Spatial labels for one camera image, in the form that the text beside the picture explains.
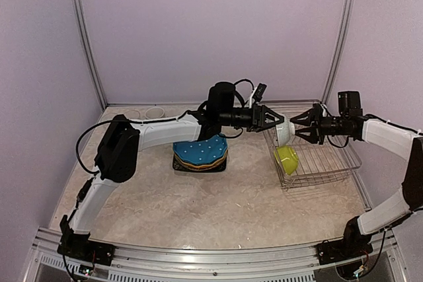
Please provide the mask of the white patterned bowl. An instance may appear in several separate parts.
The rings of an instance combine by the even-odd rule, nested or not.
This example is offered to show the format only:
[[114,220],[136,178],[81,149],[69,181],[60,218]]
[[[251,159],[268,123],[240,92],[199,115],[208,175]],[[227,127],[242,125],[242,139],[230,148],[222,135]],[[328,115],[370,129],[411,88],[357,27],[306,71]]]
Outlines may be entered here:
[[285,120],[276,126],[276,137],[279,147],[287,145],[294,135],[295,126],[289,120]]

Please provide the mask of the blue polka dot plate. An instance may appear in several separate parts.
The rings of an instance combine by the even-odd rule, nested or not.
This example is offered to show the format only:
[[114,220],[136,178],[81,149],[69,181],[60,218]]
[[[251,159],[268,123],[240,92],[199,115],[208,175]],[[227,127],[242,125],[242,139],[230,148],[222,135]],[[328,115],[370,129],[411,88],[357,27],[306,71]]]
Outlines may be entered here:
[[204,141],[180,141],[173,143],[174,154],[193,166],[210,165],[227,156],[228,146],[224,136],[214,135]]

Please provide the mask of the orange polka dot plate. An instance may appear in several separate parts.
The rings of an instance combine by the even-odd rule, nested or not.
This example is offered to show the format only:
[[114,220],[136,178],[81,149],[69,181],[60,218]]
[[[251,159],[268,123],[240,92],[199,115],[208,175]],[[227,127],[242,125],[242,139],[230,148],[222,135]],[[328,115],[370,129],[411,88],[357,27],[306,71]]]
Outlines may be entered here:
[[189,168],[189,169],[194,169],[194,170],[210,170],[211,168],[214,168],[218,165],[220,165],[226,158],[228,155],[228,151],[225,151],[222,157],[219,157],[217,159],[215,159],[213,162],[211,163],[199,163],[199,164],[194,164],[185,160],[182,160],[176,153],[174,154],[174,158],[176,159],[177,163]]

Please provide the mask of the black square floral plate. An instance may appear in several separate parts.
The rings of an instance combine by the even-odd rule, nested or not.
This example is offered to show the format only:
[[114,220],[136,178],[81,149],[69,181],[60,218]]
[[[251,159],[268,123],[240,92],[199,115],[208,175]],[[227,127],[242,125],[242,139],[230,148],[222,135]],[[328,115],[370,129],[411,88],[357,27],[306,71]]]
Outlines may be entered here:
[[194,169],[189,169],[179,163],[177,163],[176,159],[174,158],[173,155],[173,169],[180,171],[180,172],[195,172],[195,173],[208,173],[208,172],[223,172],[227,167],[227,158],[218,166],[211,168],[210,170],[194,170]]

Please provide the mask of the pale green mug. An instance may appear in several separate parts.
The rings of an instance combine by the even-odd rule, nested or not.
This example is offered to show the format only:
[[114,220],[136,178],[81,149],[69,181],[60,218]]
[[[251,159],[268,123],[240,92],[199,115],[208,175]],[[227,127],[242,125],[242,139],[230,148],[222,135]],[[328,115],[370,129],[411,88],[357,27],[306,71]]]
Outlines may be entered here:
[[148,120],[160,119],[165,116],[165,110],[162,107],[154,106],[145,111],[145,118]]

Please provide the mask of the clear glass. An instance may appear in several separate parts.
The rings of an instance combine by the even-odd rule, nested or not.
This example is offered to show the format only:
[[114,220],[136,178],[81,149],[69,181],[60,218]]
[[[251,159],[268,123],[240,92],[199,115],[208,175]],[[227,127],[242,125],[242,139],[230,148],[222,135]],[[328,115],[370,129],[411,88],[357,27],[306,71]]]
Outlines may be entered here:
[[141,113],[138,110],[126,110],[123,115],[130,120],[139,120],[141,118]]

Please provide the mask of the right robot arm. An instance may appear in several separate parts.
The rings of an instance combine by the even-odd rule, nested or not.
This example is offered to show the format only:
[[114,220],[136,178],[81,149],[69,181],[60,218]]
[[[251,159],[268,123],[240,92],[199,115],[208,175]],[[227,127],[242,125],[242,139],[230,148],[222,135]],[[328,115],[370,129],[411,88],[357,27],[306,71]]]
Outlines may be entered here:
[[323,144],[326,137],[343,136],[390,152],[407,163],[400,188],[388,199],[360,216],[350,219],[343,237],[317,245],[323,264],[350,259],[371,252],[374,234],[391,229],[422,208],[422,133],[363,112],[358,91],[338,93],[338,116],[323,104],[291,118],[298,125],[295,135],[311,144]]

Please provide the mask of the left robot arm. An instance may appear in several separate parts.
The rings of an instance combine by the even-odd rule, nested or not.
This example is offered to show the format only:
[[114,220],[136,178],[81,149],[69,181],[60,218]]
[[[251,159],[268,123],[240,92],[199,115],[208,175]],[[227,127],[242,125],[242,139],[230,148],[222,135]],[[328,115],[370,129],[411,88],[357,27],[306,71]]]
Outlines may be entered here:
[[218,82],[197,110],[147,121],[124,115],[106,120],[108,128],[98,145],[91,178],[80,189],[72,214],[60,221],[60,253],[88,258],[97,246],[89,240],[93,221],[110,194],[135,174],[138,154],[145,149],[171,144],[174,158],[183,167],[202,172],[217,168],[227,158],[228,137],[221,132],[223,127],[247,132],[277,127],[286,144],[295,132],[294,125],[259,103],[265,90],[266,85],[259,84],[245,101],[235,83]]

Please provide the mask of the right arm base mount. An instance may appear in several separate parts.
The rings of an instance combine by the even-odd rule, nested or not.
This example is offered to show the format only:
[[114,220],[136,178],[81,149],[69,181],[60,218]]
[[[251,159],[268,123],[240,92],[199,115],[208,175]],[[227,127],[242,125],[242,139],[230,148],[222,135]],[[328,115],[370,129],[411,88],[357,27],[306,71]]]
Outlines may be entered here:
[[317,244],[315,248],[320,265],[342,262],[373,252],[373,247],[370,243],[346,247],[343,240],[324,240]]

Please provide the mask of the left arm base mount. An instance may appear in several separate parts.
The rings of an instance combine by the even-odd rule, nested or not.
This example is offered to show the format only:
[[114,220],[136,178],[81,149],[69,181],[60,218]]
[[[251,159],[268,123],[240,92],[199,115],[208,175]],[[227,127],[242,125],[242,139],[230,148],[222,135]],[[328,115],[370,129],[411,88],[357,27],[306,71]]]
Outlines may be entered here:
[[76,246],[60,244],[58,246],[58,253],[83,262],[111,266],[115,249],[116,247],[112,244],[89,240],[86,243],[77,244]]

